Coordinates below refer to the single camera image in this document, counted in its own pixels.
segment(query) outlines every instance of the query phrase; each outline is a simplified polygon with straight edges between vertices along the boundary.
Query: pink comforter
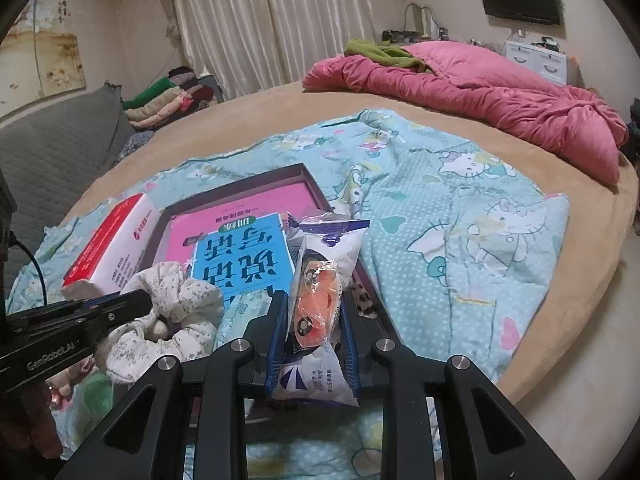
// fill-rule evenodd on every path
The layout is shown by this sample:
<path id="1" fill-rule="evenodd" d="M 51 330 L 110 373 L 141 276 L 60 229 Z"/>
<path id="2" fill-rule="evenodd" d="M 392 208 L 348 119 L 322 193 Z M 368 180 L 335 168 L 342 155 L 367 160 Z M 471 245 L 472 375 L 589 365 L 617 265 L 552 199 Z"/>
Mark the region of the pink comforter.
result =
<path id="1" fill-rule="evenodd" d="M 378 65 L 363 56 L 316 63 L 302 81 L 310 91 L 348 89 L 392 96 L 488 122 L 564 158 L 610 186 L 628 132 L 617 112 L 588 90 L 558 87 L 487 49 L 433 41 L 406 48 L 433 74 Z"/>

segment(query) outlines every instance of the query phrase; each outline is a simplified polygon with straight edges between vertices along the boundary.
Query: red and white box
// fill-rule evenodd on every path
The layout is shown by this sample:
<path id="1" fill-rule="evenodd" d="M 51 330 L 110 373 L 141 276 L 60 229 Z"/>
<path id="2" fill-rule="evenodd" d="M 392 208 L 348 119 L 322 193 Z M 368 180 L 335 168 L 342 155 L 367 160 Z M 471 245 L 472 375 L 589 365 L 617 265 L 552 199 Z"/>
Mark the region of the red and white box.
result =
<path id="1" fill-rule="evenodd" d="M 62 294 L 87 300 L 122 290 L 138 271 L 160 213 L 144 193 L 114 207 L 65 275 Z"/>

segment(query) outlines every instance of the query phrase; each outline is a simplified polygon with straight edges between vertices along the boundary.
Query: pink heart print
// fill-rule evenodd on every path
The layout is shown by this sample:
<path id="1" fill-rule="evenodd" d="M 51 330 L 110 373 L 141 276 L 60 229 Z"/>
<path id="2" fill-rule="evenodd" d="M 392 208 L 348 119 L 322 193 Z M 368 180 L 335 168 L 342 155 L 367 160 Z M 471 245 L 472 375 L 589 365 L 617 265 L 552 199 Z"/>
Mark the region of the pink heart print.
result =
<path id="1" fill-rule="evenodd" d="M 520 333 L 516 322 L 510 317 L 505 317 L 502 323 L 502 336 L 500 336 L 500 348 L 503 350 L 515 350 L 520 342 Z"/>

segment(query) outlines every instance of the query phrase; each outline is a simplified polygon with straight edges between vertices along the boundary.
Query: green label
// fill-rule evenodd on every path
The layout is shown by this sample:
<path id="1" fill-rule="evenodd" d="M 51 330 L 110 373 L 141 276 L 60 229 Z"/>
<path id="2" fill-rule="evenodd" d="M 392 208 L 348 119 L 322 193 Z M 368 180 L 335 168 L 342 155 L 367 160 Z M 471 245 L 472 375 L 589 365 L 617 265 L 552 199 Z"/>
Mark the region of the green label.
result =
<path id="1" fill-rule="evenodd" d="M 220 226 L 218 229 L 219 233 L 228 233 L 229 231 L 233 231 L 234 229 L 239 229 L 241 227 L 247 227 L 255 222 L 255 216 L 245 216 L 244 218 L 238 218 L 237 220 L 233 220 L 232 222 L 227 222 Z"/>

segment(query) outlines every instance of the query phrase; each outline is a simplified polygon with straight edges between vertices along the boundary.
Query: light blue blanket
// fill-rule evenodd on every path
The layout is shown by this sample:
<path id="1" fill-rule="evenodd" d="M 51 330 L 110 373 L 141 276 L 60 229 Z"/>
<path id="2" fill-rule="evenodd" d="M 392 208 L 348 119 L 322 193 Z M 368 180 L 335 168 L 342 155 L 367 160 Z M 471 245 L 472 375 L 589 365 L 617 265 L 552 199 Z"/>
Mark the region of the light blue blanket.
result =
<path id="1" fill-rule="evenodd" d="M 389 110 L 363 110 L 245 150 L 192 158 L 48 229 L 36 257 L 50 300 L 62 299 L 64 273 L 127 196 L 146 192 L 164 208 L 296 162 L 305 163 L 337 212 L 371 219 L 361 256 L 404 344 L 439 360 L 466 354 L 497 381 L 546 294 L 569 201 L 545 196 L 472 142 Z M 8 311 L 40 302 L 37 274 L 26 267 Z M 376 472 L 379 405 L 302 410 L 304 417 L 284 415 L 248 431 L 252 476 L 344 480 Z"/>

